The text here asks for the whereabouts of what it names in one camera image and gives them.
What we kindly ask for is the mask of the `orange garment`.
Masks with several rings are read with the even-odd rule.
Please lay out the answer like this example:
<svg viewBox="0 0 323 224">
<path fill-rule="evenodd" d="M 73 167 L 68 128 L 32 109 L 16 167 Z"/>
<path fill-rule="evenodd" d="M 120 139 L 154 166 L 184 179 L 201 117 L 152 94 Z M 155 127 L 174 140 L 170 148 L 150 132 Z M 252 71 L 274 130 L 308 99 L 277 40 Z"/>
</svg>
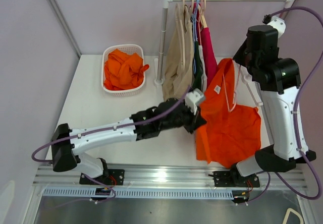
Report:
<svg viewBox="0 0 323 224">
<path fill-rule="evenodd" d="M 196 158 L 230 168 L 261 148 L 261 117 L 256 107 L 239 105 L 235 99 L 235 67 L 222 59 L 218 72 L 205 91 L 200 105 L 207 123 L 195 134 Z"/>
</svg>

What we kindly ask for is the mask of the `light blue wire hanger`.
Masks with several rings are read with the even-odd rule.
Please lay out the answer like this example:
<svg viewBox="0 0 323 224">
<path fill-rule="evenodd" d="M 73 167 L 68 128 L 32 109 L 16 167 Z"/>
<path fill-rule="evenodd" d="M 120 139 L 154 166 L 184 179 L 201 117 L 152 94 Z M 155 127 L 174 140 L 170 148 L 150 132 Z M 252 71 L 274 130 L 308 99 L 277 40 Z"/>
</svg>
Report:
<svg viewBox="0 0 323 224">
<path fill-rule="evenodd" d="M 198 21 L 198 6 L 199 6 L 200 0 L 195 0 L 194 5 L 194 12 L 193 16 L 191 16 L 191 22 L 192 22 L 192 33 L 193 33 L 193 52 L 194 52 L 194 42 L 198 42 L 198 36 L 197 36 L 197 21 Z"/>
</svg>

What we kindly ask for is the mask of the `orange t shirt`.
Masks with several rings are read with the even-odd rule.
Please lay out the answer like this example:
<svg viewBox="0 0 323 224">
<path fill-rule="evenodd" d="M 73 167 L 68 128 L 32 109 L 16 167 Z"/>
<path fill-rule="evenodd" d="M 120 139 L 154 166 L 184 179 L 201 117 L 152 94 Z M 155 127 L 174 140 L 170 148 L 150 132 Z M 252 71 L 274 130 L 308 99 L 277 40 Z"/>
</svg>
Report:
<svg viewBox="0 0 323 224">
<path fill-rule="evenodd" d="M 137 53 L 132 55 L 123 54 L 121 68 L 119 70 L 119 83 L 122 89 L 139 87 L 144 79 L 144 72 L 149 65 L 143 64 L 143 58 Z"/>
<path fill-rule="evenodd" d="M 119 70 L 122 64 L 124 52 L 115 49 L 108 55 L 108 60 L 105 62 L 104 73 L 105 81 L 104 86 L 108 90 L 118 91 L 118 90 L 128 90 L 122 89 L 119 83 Z"/>
</svg>

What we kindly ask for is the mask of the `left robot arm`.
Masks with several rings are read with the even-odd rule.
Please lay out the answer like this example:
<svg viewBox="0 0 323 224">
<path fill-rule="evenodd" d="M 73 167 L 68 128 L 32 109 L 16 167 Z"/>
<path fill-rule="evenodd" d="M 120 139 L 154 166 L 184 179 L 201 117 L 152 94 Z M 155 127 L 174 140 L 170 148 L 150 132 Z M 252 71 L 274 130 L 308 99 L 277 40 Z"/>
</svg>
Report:
<svg viewBox="0 0 323 224">
<path fill-rule="evenodd" d="M 102 128 L 70 129 L 68 124 L 60 124 L 51 139 L 52 169 L 56 173 L 78 171 L 82 184 L 107 184 L 112 174 L 107 162 L 103 158 L 88 155 L 88 150 L 108 144 L 150 139 L 158 137 L 162 131 L 181 127 L 193 133 L 205 124 L 200 107 L 192 110 L 175 98 Z"/>
</svg>

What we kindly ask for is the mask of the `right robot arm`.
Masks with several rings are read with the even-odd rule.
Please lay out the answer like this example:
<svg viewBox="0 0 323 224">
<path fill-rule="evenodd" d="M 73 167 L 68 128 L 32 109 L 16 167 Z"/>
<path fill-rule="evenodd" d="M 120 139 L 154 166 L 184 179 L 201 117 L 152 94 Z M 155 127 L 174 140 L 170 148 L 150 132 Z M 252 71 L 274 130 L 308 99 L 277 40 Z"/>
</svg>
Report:
<svg viewBox="0 0 323 224">
<path fill-rule="evenodd" d="M 301 85 L 299 67 L 295 60 L 279 57 L 278 39 L 279 32 L 273 26 L 251 26 L 233 57 L 260 86 L 260 98 L 273 138 L 270 146 L 232 165 L 230 181 L 235 186 L 243 185 L 259 172 L 285 173 L 297 164 L 316 160 L 316 153 L 302 138 L 301 123 L 294 125 L 300 116 L 296 105 Z"/>
</svg>

